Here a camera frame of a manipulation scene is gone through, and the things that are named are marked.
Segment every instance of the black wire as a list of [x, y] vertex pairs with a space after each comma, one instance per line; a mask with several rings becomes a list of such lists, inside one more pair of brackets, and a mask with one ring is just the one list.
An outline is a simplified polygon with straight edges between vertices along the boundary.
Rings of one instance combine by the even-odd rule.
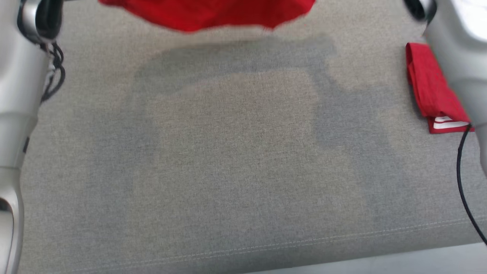
[[[53, 75], [51, 75], [49, 77], [49, 82], [46, 85], [46, 88], [44, 90], [44, 94], [42, 95], [41, 100], [40, 100], [41, 103], [47, 101], [54, 94], [56, 94], [56, 92], [58, 92], [58, 90], [61, 88], [61, 85], [63, 85], [64, 79], [66, 78], [66, 70], [62, 66], [62, 63], [64, 61], [64, 54], [56, 42], [54, 42], [52, 44], [52, 47], [53, 47], [53, 50], [50, 50], [50, 49], [48, 49], [48, 50], [49, 50], [49, 53], [53, 56], [53, 66], [55, 68], [55, 72]], [[59, 81], [54, 86], [54, 88], [51, 89], [51, 87], [53, 85], [53, 81], [54, 81], [54, 75], [56, 74], [57, 71], [59, 71], [59, 73], [60, 73]]]
[[477, 225], [477, 222], [473, 218], [472, 212], [470, 212], [470, 208], [468, 207], [467, 200], [465, 199], [465, 194], [463, 193], [463, 187], [462, 187], [462, 175], [461, 175], [461, 166], [462, 166], [462, 151], [463, 151], [463, 145], [465, 144], [465, 139], [467, 138], [468, 133], [470, 132], [470, 128], [472, 128], [472, 125], [468, 125], [467, 129], [463, 133], [462, 140], [460, 141], [460, 146], [458, 147], [458, 156], [457, 156], [457, 182], [458, 182], [458, 191], [460, 192], [460, 197], [462, 198], [462, 203], [463, 206], [465, 207], [465, 211], [467, 212], [468, 218], [470, 219], [470, 222], [472, 222], [473, 227], [477, 231], [477, 234], [480, 236], [482, 241], [484, 242], [485, 245], [487, 245], [487, 239], [480, 230], [479, 226]]

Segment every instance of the folded red cloth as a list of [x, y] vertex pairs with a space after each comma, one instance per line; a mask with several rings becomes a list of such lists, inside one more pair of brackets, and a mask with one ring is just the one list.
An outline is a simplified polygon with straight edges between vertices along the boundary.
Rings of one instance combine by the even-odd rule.
[[408, 43], [406, 65], [408, 81], [413, 87], [421, 114], [428, 118], [430, 133], [465, 131], [470, 120], [455, 93], [448, 87], [428, 45]]
[[193, 32], [224, 25], [275, 28], [311, 10], [315, 0], [98, 0], [152, 23]]

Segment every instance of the white stitched seam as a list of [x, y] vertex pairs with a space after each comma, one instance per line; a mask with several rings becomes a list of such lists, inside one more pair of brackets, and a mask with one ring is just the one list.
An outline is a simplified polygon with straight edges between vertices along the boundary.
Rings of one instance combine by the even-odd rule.
[[[480, 215], [480, 216], [477, 216], [477, 218], [481, 218], [481, 217], [485, 217], [485, 216], [487, 216], [487, 215]], [[415, 226], [409, 226], [409, 227], [402, 227], [402, 228], [395, 228], [395, 229], [387, 229], [387, 230], [381, 230], [381, 231], [375, 231], [375, 232], [365, 232], [365, 233], [338, 235], [338, 236], [321, 237], [321, 238], [314, 238], [314, 239], [308, 239], [308, 240], [290, 241], [290, 242], [284, 242], [284, 243], [275, 243], [275, 244], [259, 245], [259, 246], [252, 246], [252, 247], [243, 247], [243, 248], [235, 248], [235, 249], [228, 249], [228, 250], [211, 251], [211, 252], [197, 253], [197, 254], [190, 254], [190, 255], [171, 256], [171, 257], [165, 257], [165, 258], [159, 258], [159, 259], [143, 260], [143, 261], [138, 261], [138, 262], [127, 262], [127, 263], [123, 263], [123, 264], [111, 264], [111, 265], [105, 265], [105, 266], [96, 267], [96, 268], [90, 267], [90, 268], [75, 269], [75, 270], [68, 270], [68, 271], [60, 271], [60, 272], [54, 272], [54, 273], [55, 274], [72, 273], [72, 272], [88, 271], [88, 270], [95, 270], [94, 272], [88, 272], [88, 273], [95, 273], [95, 272], [98, 272], [98, 271], [102, 271], [101, 269], [110, 268], [110, 267], [119, 267], [119, 266], [124, 266], [124, 265], [131, 265], [131, 264], [138, 264], [138, 265], [137, 266], [130, 266], [130, 267], [141, 267], [141, 266], [150, 266], [150, 265], [158, 265], [158, 264], [176, 263], [176, 262], [190, 261], [190, 260], [193, 260], [193, 259], [194, 260], [207, 259], [207, 258], [213, 258], [213, 257], [219, 257], [219, 256], [228, 256], [228, 255], [235, 255], [235, 254], [244, 254], [244, 253], [249, 253], [249, 252], [259, 252], [259, 251], [267, 251], [267, 250], [274, 250], [274, 249], [281, 249], [281, 248], [292, 248], [292, 247], [296, 247], [296, 246], [307, 246], [307, 245], [311, 245], [311, 244], [319, 244], [319, 243], [327, 243], [327, 242], [335, 242], [335, 241], [344, 241], [344, 240], [353, 240], [353, 239], [360, 239], [360, 238], [367, 238], [367, 237], [374, 237], [374, 236], [382, 236], [382, 235], [390, 235], [390, 234], [399, 234], [399, 233], [405, 233], [405, 232], [411, 232], [411, 231], [420, 231], [420, 230], [429, 229], [429, 228], [443, 227], [443, 226], [448, 226], [448, 225], [457, 225], [457, 224], [469, 223], [469, 222], [461, 222], [461, 223], [454, 223], [454, 224], [448, 224], [448, 225], [433, 226], [433, 227], [423, 228], [423, 229], [418, 229], [418, 230], [409, 230], [409, 231], [404, 231], [404, 232], [395, 232], [395, 233], [390, 233], [390, 234], [380, 234], [380, 235], [372, 235], [372, 236], [364, 236], [364, 237], [356, 237], [356, 238], [332, 240], [332, 241], [325, 241], [325, 242], [321, 241], [321, 240], [333, 239], [333, 238], [341, 238], [341, 237], [349, 237], [349, 236], [358, 236], [358, 235], [367, 235], [367, 234], [376, 234], [376, 233], [383, 233], [383, 232], [391, 232], [391, 231], [397, 231], [397, 230], [403, 230], [403, 229], [409, 229], [409, 228], [422, 227], [422, 226], [427, 226], [427, 225], [435, 225], [435, 224], [441, 224], [441, 223], [447, 223], [447, 222], [457, 222], [457, 221], [462, 221], [462, 220], [466, 220], [466, 218], [456, 219], [456, 220], [447, 220], [447, 221], [441, 221], [441, 222], [434, 222], [434, 223], [428, 223], [428, 224], [422, 224], [422, 225], [415, 225]], [[304, 243], [304, 242], [314, 242], [314, 243], [287, 246], [287, 245], [291, 245], [291, 244]], [[255, 248], [265, 248], [265, 247], [280, 246], [280, 245], [286, 245], [286, 246], [278, 247], [278, 248], [270, 248], [270, 249], [263, 249], [263, 250], [262, 249], [260, 249], [260, 250], [251, 250], [251, 251], [246, 251], [246, 252], [239, 252], [239, 253], [231, 253], [231, 254], [228, 254], [228, 253], [233, 252], [233, 251], [241, 251], [241, 250], [255, 249]], [[202, 256], [202, 255], [210, 255], [210, 254], [215, 254], [215, 253], [226, 253], [226, 254], [205, 256], [205, 257], [199, 257], [199, 258], [188, 258], [188, 257]], [[164, 260], [181, 259], [181, 258], [186, 258], [186, 259], [177, 260], [177, 261], [161, 262], [161, 261], [164, 261]], [[121, 270], [121, 269], [125, 269], [125, 268], [107, 269], [107, 270], [103, 270], [103, 271], [108, 271], [108, 270]]]

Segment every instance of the folded red garment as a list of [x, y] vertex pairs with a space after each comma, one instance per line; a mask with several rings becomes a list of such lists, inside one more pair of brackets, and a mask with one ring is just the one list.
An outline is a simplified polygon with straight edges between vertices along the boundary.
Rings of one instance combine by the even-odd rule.
[[98, 0], [152, 23], [193, 32], [224, 25], [275, 28], [308, 13], [315, 0]]
[[408, 43], [406, 65], [408, 81], [413, 87], [421, 114], [428, 118], [430, 133], [465, 131], [470, 119], [448, 87], [428, 45]]

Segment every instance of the white stripe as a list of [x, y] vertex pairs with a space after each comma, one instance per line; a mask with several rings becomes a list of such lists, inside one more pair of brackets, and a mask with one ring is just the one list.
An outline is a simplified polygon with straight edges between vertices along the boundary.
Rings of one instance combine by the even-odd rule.
[[448, 116], [443, 116], [443, 117], [436, 117], [434, 119], [435, 122], [446, 122], [446, 121], [453, 121], [452, 118], [448, 117]]
[[433, 128], [434, 129], [447, 129], [447, 128], [454, 128], [454, 127], [463, 127], [468, 125], [467, 122], [447, 122], [447, 123], [434, 123]]

